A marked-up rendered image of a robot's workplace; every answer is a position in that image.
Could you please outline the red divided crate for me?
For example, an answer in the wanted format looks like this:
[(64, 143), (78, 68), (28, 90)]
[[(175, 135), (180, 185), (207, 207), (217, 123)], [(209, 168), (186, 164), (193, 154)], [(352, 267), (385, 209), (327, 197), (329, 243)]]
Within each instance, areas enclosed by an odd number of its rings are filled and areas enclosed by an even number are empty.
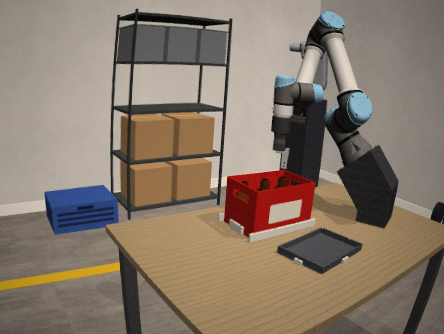
[[(273, 189), (280, 176), (286, 177), (287, 185)], [(263, 178), (269, 179), (269, 189), (260, 188)], [(301, 185), (290, 186), (294, 181)], [(247, 181), (248, 186), (241, 183)], [(313, 198), (303, 177), (287, 170), (227, 176), (224, 221), (233, 219), (244, 227), (244, 235), (273, 229), (311, 217)], [(235, 196), (241, 191), (249, 196), (249, 203)], [(234, 193), (235, 192), (235, 193)]]

